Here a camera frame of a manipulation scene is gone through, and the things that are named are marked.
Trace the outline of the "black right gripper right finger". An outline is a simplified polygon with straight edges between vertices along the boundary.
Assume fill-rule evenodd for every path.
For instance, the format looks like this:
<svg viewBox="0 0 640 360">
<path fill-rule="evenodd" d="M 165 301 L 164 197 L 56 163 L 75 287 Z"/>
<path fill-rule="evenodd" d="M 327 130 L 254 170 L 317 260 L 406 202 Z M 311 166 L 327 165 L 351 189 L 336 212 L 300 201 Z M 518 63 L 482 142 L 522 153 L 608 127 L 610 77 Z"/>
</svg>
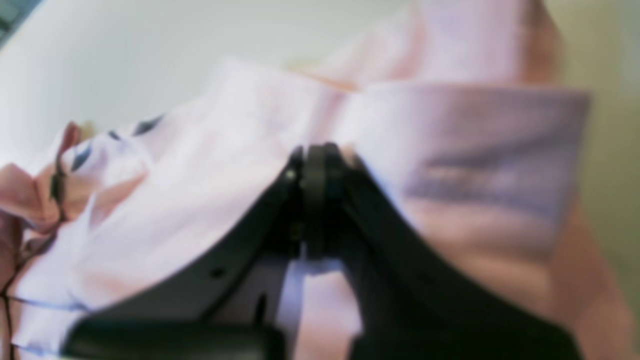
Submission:
<svg viewBox="0 0 640 360">
<path fill-rule="evenodd" d="M 362 333 L 350 360 L 581 360 L 572 337 L 500 299 L 423 242 L 338 146 L 305 161 L 307 255 L 338 260 Z"/>
</svg>

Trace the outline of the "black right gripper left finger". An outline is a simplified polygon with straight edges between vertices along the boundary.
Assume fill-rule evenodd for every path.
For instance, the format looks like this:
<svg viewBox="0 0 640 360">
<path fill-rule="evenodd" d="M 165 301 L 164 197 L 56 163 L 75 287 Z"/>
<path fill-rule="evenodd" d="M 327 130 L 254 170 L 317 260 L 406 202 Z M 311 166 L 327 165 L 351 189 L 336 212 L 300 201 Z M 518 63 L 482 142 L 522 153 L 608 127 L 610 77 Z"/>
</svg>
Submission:
<svg viewBox="0 0 640 360">
<path fill-rule="evenodd" d="M 161 283 L 78 321 L 70 360 L 288 360 L 278 313 L 301 254 L 301 146 L 217 244 Z"/>
</svg>

